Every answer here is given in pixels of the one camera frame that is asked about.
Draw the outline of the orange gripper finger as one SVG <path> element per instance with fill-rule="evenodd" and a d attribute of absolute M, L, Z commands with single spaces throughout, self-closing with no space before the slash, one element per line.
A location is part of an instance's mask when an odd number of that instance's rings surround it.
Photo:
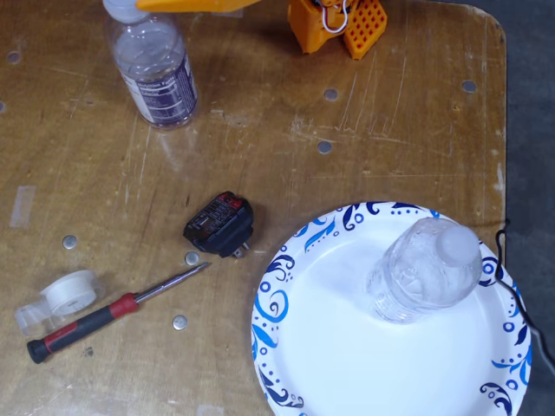
<path fill-rule="evenodd" d="M 259 0 L 137 0 L 139 10 L 165 13 L 215 12 L 241 10 Z"/>

